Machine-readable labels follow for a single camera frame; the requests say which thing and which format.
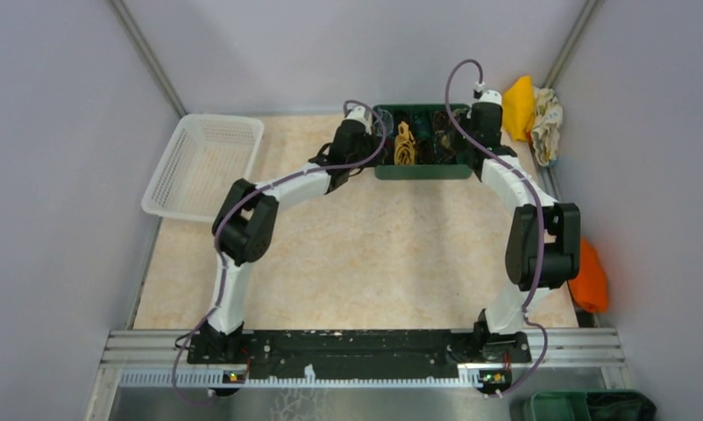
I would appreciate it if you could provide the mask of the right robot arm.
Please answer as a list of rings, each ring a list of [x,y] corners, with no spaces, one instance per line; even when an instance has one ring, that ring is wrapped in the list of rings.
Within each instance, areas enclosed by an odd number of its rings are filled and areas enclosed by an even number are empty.
[[[530,361],[522,329],[536,304],[579,271],[580,212],[545,193],[501,143],[501,106],[477,102],[459,110],[468,163],[512,214],[505,267],[508,284],[474,325],[473,349],[484,361]]]

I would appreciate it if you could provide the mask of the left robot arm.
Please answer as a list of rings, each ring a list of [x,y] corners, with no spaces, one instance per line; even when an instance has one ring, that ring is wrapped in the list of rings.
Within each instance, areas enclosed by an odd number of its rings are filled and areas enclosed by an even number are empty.
[[[294,173],[269,182],[234,182],[212,227],[219,265],[214,303],[181,347],[188,352],[188,363],[245,360],[246,295],[254,264],[271,245],[277,217],[338,189],[353,171],[376,166],[391,129],[382,123],[375,132],[370,122],[347,116],[332,142]]]

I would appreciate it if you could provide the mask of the green compartment tray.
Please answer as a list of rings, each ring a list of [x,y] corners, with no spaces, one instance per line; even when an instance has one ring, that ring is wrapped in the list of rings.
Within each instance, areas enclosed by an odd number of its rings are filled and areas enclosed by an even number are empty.
[[[445,106],[441,103],[378,104],[390,111],[394,128],[386,137],[381,153],[381,164],[374,169],[380,180],[464,180],[472,176],[465,162],[465,153],[452,149],[449,136],[456,131]],[[414,165],[394,164],[394,139],[401,121],[409,124],[415,138],[416,161]]]

